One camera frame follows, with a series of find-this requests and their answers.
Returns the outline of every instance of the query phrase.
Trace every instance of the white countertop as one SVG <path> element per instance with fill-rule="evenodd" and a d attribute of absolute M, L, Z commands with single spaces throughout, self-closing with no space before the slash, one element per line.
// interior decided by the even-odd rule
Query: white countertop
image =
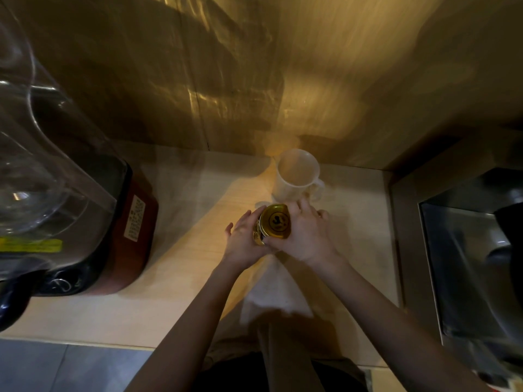
<path fill-rule="evenodd" d="M 132 285 L 108 296 L 34 297 L 2 338 L 153 349 L 219 262 L 223 230 L 246 209 L 271 201 L 270 158 L 120 143 L 159 201 L 152 253 Z M 332 215 L 338 250 L 393 303 L 399 303 L 391 214 L 382 171 L 322 165 L 327 188 L 314 203 Z M 257 288 L 247 294 L 262 278 Z M 224 315 L 240 303 L 242 319 L 283 308 L 314 314 L 310 333 L 359 365 L 385 366 L 352 316 L 303 264 L 267 257 L 234 285 Z"/>

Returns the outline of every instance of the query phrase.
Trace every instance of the wall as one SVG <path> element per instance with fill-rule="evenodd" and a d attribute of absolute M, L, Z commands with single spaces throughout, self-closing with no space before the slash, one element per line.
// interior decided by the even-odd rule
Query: wall
<path fill-rule="evenodd" d="M 7 1 L 115 138 L 394 169 L 523 110 L 523 0 Z"/>

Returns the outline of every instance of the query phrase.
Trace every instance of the can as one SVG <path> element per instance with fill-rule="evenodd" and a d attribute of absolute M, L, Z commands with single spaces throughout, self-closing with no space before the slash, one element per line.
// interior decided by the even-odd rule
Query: can
<path fill-rule="evenodd" d="M 269 205 L 254 225 L 253 237 L 256 243 L 264 244 L 265 237 L 286 239 L 291 234 L 291 216 L 282 203 Z"/>

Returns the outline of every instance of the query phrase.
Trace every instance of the gray floor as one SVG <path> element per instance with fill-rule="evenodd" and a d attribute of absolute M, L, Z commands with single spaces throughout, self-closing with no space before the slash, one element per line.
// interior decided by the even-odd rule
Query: gray floor
<path fill-rule="evenodd" d="M 121 392 L 150 354 L 0 339 L 0 391 Z"/>

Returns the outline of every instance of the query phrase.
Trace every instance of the left hand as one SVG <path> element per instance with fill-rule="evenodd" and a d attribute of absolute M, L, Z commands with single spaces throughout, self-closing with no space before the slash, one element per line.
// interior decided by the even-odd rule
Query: left hand
<path fill-rule="evenodd" d="M 261 206 L 254 212 L 246 211 L 236 222 L 234 231 L 231 232 L 232 223 L 229 223 L 226 228 L 227 246 L 222 261 L 238 267 L 240 272 L 272 253 L 269 246 L 260 246 L 253 238 L 254 225 L 265 208 L 266 206 Z"/>

